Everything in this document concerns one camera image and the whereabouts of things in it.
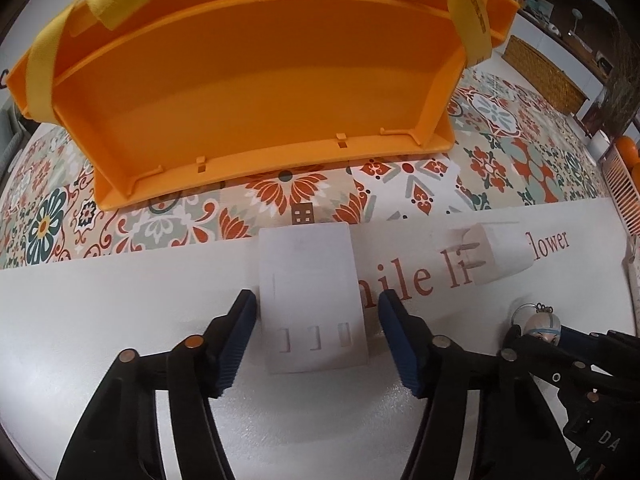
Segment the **metal screw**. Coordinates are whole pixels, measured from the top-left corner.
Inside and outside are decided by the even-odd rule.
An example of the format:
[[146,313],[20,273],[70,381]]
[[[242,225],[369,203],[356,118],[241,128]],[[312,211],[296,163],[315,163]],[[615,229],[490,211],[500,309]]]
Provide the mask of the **metal screw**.
[[184,345],[187,348],[197,348],[202,343],[204,343],[204,338],[201,335],[190,335],[184,340]]
[[431,342],[433,343],[434,346],[437,346],[438,348],[449,348],[449,346],[451,345],[451,339],[449,339],[445,335],[434,336]]
[[518,358],[518,354],[516,354],[516,351],[511,348],[503,348],[502,350],[500,350],[500,355],[505,361],[508,361],[510,363],[513,363]]
[[118,355],[118,359],[120,359],[120,361],[123,363],[128,363],[129,361],[133,361],[133,359],[135,358],[136,358],[136,351],[132,350],[131,348],[127,348],[126,350],[123,350],[122,352],[120,352],[120,355]]

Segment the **patterned tile floor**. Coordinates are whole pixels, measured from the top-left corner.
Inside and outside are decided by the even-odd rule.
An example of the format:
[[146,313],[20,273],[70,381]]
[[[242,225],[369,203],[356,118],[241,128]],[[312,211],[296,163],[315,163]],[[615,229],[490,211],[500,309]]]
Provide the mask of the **patterned tile floor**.
[[467,70],[448,108],[449,153],[352,160],[215,184],[118,211],[94,202],[92,165],[55,127],[32,142],[0,206],[0,269],[254,236],[290,224],[369,222],[606,196],[562,115],[535,92]]

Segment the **wicker basket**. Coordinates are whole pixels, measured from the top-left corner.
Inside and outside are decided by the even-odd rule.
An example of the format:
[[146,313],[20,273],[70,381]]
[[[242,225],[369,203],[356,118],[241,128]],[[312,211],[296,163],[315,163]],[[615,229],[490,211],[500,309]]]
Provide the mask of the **wicker basket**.
[[562,114],[577,114],[587,99],[562,70],[516,36],[510,37],[502,58]]

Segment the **white block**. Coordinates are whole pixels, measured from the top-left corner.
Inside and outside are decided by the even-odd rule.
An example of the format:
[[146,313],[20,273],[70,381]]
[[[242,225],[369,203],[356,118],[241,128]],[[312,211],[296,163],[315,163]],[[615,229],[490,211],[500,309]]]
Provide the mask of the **white block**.
[[367,363],[349,225],[261,229],[260,315],[271,373]]
[[466,264],[485,262],[468,270],[476,285],[513,276],[533,265],[533,251],[522,236],[519,222],[491,222],[474,225],[463,236],[463,243],[480,245],[464,251]]

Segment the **orange plastic box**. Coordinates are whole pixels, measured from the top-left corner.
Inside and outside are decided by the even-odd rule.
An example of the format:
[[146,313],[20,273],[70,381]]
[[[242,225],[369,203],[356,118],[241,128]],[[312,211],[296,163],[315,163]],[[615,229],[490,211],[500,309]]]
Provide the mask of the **orange plastic box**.
[[[484,0],[492,43],[518,9]],[[66,22],[52,102],[108,210],[286,167],[446,151],[465,67],[447,0],[150,0]],[[7,78],[24,113],[26,55]]]

